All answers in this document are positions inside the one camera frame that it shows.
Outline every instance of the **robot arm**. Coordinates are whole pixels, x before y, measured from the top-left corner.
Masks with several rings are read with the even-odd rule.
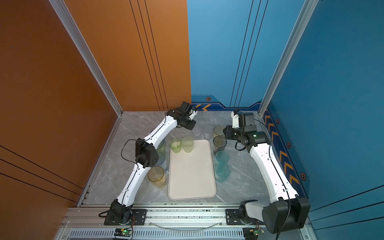
[[[183,102],[179,108],[169,110],[162,122],[148,136],[136,140],[136,164],[120,195],[112,202],[107,218],[113,218],[114,222],[122,225],[129,222],[136,193],[144,177],[159,158],[156,151],[158,145],[177,125],[192,130],[196,124],[193,120],[196,114],[197,110],[191,104]],[[110,222],[106,220],[104,224],[108,225]]]
[[[257,131],[253,113],[232,114],[232,126],[224,129],[225,137],[242,143],[259,167],[266,183],[271,204],[261,204],[255,200],[244,201],[240,205],[240,218],[245,223],[255,219],[265,223],[270,233],[302,228],[308,216],[310,204],[306,197],[299,197],[287,180],[265,132]]]

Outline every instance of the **white tray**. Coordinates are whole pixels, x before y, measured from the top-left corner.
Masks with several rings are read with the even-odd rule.
[[[192,152],[170,151],[168,197],[172,200],[209,198],[216,182],[208,140],[195,140]]]

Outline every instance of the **orange wall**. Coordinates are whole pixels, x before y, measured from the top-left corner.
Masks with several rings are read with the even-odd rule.
[[[1,239],[52,239],[117,116],[48,0],[0,9]]]
[[[124,111],[191,101],[186,0],[65,0]]]

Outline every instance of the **gray marble tabletop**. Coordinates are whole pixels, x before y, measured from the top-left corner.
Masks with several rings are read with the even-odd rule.
[[[95,178],[94,184],[85,204],[110,204],[122,191],[132,169],[133,163],[121,158],[120,153],[124,143],[128,139],[144,138],[163,119],[165,112],[124,112],[118,130],[103,160],[101,168]],[[175,128],[166,137],[166,161],[169,166],[170,147],[169,143],[174,138],[193,136],[194,139],[204,139],[203,128],[210,124],[232,125],[230,111],[199,111],[195,116],[196,125],[192,131],[185,128]],[[259,129],[263,126],[256,122]],[[136,204],[154,203],[228,203],[239,204],[241,201],[256,199],[268,202],[269,195],[261,175],[261,172],[251,158],[247,150],[237,151],[235,141],[228,140],[225,151],[229,154],[230,175],[224,182],[216,182],[217,194],[212,198],[171,200],[168,197],[168,184],[159,189],[152,185],[147,178],[144,179],[137,195]],[[123,150],[123,156],[131,161],[135,160],[135,141],[129,141]],[[212,161],[215,165],[215,156],[212,153]]]

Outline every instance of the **clear glass cup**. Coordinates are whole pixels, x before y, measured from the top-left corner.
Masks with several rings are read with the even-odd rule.
[[[158,188],[163,188],[167,184],[164,169],[159,166],[152,167],[149,170],[148,179]]]
[[[205,125],[203,127],[203,135],[205,139],[211,140],[214,137],[214,127],[212,125]]]
[[[179,153],[181,151],[181,140],[180,139],[173,139],[170,142],[170,148],[174,153]]]
[[[226,163],[219,163],[215,167],[215,179],[217,182],[224,182],[230,173],[231,170]]]
[[[157,152],[161,152],[162,154],[166,154],[166,145],[164,144],[164,140],[162,140],[159,146],[156,149]]]
[[[181,141],[181,145],[183,146],[184,152],[190,153],[193,150],[193,138],[192,137],[185,137]]]
[[[227,163],[229,161],[229,155],[224,151],[218,151],[215,157],[218,163]]]
[[[168,170],[166,156],[161,152],[157,152],[157,154],[159,155],[159,159],[157,160],[157,163],[155,166],[161,167],[164,170],[164,172],[166,172]]]
[[[227,140],[224,136],[216,136],[214,138],[214,155],[216,156],[218,151],[224,151],[227,145]]]
[[[217,136],[224,136],[224,132],[223,130],[225,129],[224,126],[216,126],[214,128],[214,138],[217,137]]]

